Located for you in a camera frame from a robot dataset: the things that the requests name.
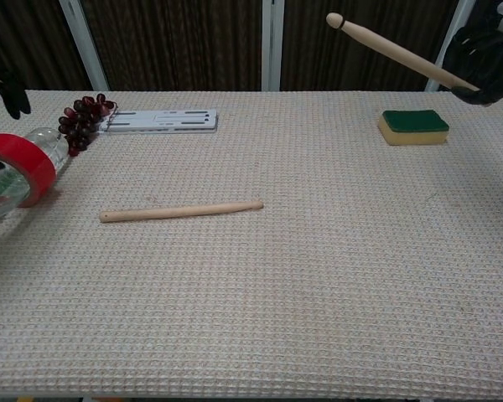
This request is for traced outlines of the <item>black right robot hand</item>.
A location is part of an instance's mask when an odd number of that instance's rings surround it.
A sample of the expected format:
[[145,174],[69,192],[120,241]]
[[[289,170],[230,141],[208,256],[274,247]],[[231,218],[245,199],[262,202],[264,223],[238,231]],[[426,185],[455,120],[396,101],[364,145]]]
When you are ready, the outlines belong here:
[[475,88],[454,85],[451,92],[471,105],[489,105],[503,98],[503,33],[462,27],[452,38],[443,68]]

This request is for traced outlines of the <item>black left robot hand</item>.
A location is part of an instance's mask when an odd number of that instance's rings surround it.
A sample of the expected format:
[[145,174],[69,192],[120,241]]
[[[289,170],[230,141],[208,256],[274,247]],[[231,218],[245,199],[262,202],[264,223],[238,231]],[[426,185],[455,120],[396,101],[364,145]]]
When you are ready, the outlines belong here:
[[2,66],[0,66],[0,96],[8,114],[13,119],[18,120],[21,114],[31,113],[25,85]]

